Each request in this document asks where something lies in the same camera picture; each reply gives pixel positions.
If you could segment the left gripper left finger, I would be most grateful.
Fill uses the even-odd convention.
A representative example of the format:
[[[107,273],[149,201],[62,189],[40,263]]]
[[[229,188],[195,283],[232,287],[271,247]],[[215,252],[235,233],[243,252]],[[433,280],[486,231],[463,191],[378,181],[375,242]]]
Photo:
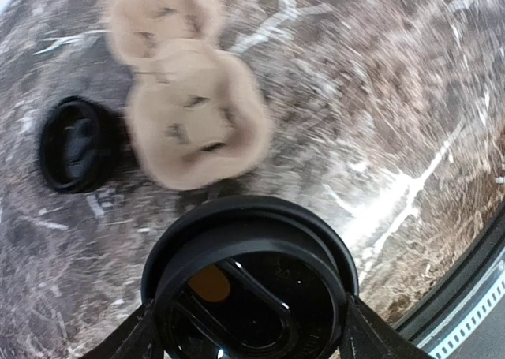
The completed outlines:
[[[88,352],[88,359],[160,359],[164,350],[155,324],[154,301],[143,303]]]

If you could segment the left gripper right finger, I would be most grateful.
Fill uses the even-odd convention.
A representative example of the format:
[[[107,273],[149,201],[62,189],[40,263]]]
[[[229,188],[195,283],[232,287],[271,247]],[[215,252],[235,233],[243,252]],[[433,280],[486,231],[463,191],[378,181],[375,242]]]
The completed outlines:
[[[347,294],[346,319],[339,344],[342,359],[429,359],[405,340],[359,297]]]

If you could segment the stack of black lids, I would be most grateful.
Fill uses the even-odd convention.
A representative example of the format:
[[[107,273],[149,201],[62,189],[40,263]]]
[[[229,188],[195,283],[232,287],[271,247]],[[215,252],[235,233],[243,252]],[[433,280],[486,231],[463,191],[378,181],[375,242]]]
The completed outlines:
[[[105,106],[69,96],[52,107],[41,128],[38,159],[57,193],[89,193],[112,176],[122,151],[118,117]]]

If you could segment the brown cardboard cup carrier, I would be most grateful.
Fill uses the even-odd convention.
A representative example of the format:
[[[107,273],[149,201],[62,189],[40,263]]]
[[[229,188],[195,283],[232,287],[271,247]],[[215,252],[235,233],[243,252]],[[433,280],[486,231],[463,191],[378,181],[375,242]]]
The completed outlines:
[[[219,48],[219,0],[114,0],[108,43],[135,75],[125,120],[141,168],[169,189],[234,178],[263,160],[271,119],[256,77]]]

